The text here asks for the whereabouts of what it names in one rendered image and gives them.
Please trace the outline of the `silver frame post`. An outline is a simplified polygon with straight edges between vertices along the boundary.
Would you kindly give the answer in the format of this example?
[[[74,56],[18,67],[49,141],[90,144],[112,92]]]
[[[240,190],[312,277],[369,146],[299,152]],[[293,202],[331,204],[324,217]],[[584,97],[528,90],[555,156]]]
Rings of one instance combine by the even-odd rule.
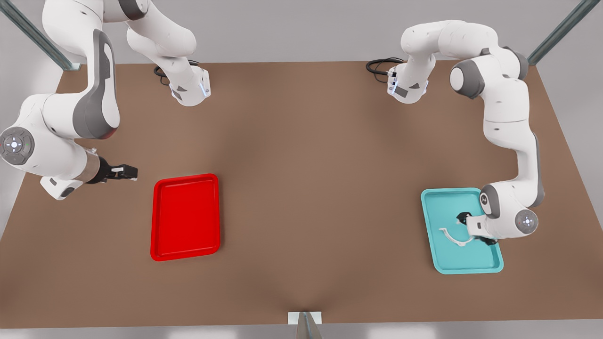
[[[73,64],[10,0],[0,0],[0,12],[63,71],[80,70],[81,64]]]
[[[318,324],[322,324],[322,312],[289,312],[288,324],[296,325],[295,339],[323,339]]]
[[[528,56],[529,65],[536,65],[546,56],[601,0],[580,0],[579,4],[549,33]]]

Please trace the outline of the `red rectangular tray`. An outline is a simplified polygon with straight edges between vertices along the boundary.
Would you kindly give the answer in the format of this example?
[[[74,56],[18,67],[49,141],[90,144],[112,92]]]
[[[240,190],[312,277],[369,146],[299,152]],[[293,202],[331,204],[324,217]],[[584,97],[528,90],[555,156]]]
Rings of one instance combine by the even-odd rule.
[[[153,260],[213,255],[220,248],[219,180],[206,173],[164,178],[154,186]]]

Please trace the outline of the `teal rectangular tray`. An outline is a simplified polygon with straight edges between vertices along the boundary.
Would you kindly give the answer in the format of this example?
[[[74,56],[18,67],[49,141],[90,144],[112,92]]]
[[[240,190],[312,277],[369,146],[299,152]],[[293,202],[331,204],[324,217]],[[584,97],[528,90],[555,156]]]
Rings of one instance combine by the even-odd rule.
[[[470,236],[456,218],[461,212],[484,215],[476,187],[426,189],[421,202],[429,247],[436,270],[442,274],[499,273],[504,260],[499,245],[487,245]]]

